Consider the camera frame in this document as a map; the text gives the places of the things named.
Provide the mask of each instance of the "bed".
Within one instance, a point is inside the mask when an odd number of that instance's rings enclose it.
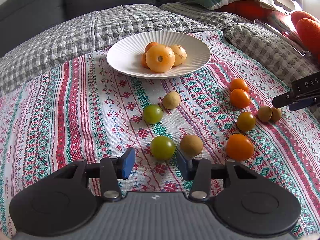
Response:
[[[234,77],[250,80],[253,113],[289,89],[272,73],[274,69],[268,70],[267,61],[266,68],[259,64],[263,53],[252,59],[237,49],[238,42],[234,42],[235,46],[227,42],[226,38],[233,43],[231,32],[237,26],[250,24],[233,14],[180,3],[160,8],[125,5],[57,25],[2,57],[2,231],[9,236],[15,234],[8,205],[16,193],[81,157],[93,163],[135,147],[138,160],[132,176],[120,182],[124,193],[190,189],[191,184],[181,178],[174,158],[161,163],[150,155],[149,144],[156,135],[169,136],[178,145],[184,134],[198,134],[206,144],[202,157],[223,163],[227,158],[223,145],[229,134],[237,132],[235,117],[240,113],[228,102],[228,82]],[[210,64],[185,77],[149,81],[123,76],[106,63],[107,50],[117,41],[159,30],[189,33],[203,40],[212,52]],[[166,113],[168,119],[159,125],[146,125],[141,118],[142,109],[157,103],[170,90],[181,94],[181,108]],[[262,126],[249,136],[256,151],[245,164],[293,192],[302,205],[302,217],[293,233],[302,236],[319,232],[320,124],[308,109],[285,109],[281,122]],[[56,138],[64,140],[61,149]],[[95,180],[90,182],[95,194],[99,194],[97,185]],[[219,190],[221,181],[213,181],[212,195]]]

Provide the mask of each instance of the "orange object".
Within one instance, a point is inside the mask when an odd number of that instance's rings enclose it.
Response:
[[[141,65],[145,68],[149,68],[148,65],[147,65],[147,62],[146,62],[146,52],[142,54],[141,56]]]
[[[235,133],[228,139],[226,153],[233,160],[245,161],[253,155],[254,146],[249,138],[240,133]]]
[[[152,46],[146,54],[148,67],[158,73],[163,73],[172,68],[175,61],[174,52],[168,46],[158,44]]]
[[[147,52],[152,46],[155,46],[155,45],[158,45],[159,43],[153,41],[153,42],[150,42],[144,49],[145,52]]]
[[[320,24],[311,19],[301,19],[296,25],[296,30],[307,49],[318,56],[320,54]]]
[[[243,89],[236,88],[230,94],[230,103],[237,108],[245,108],[250,105],[250,96]]]
[[[311,14],[304,12],[304,11],[295,11],[291,14],[291,21],[292,21],[293,26],[295,28],[296,28],[298,21],[300,21],[301,19],[310,19],[310,20],[313,20],[317,23],[320,23],[320,21],[316,17],[313,17]]]
[[[236,78],[236,79],[232,80],[230,82],[229,88],[231,91],[236,88],[240,88],[240,89],[246,91],[247,93],[249,92],[249,87],[248,87],[247,82],[241,78]]]

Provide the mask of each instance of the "patterned tablecloth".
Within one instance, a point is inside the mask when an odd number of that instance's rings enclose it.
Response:
[[[201,156],[224,163],[228,137],[239,132],[235,122],[243,111],[256,114],[261,105],[288,91],[256,61],[223,38],[221,31],[193,33],[210,48],[210,63],[196,73],[168,80],[131,78],[115,72],[106,62],[107,50],[69,61],[34,78],[0,98],[0,224],[15,234],[8,212],[12,197],[23,188],[58,168],[77,160],[98,162],[108,155],[120,156],[128,147],[136,149],[131,176],[120,180],[123,192],[185,191],[175,158],[158,162],[150,154],[150,142],[166,135],[176,145],[185,134],[196,134],[204,142]],[[252,102],[246,109],[229,103],[228,83],[244,78]],[[171,90],[181,95],[177,109],[165,110],[162,121],[147,125],[142,110],[161,105]],[[301,203],[297,236],[320,229],[320,125],[309,110],[290,112],[283,108],[276,124],[257,122],[247,136],[255,145],[245,165],[287,188]],[[99,194],[99,183],[90,181]],[[222,181],[212,180],[212,195]]]

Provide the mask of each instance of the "metal screw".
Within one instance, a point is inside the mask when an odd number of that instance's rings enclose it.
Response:
[[[207,197],[207,193],[201,190],[197,190],[191,193],[191,196],[195,199],[204,199]]]
[[[103,193],[103,196],[106,198],[113,199],[119,197],[119,192],[115,190],[107,190],[105,193]]]

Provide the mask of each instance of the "green tomato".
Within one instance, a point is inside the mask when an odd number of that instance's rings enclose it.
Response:
[[[150,144],[153,157],[160,161],[171,159],[175,149],[174,142],[169,137],[163,135],[153,138]]]
[[[150,124],[160,122],[162,119],[162,116],[163,116],[162,109],[158,105],[146,106],[142,112],[143,119]]]

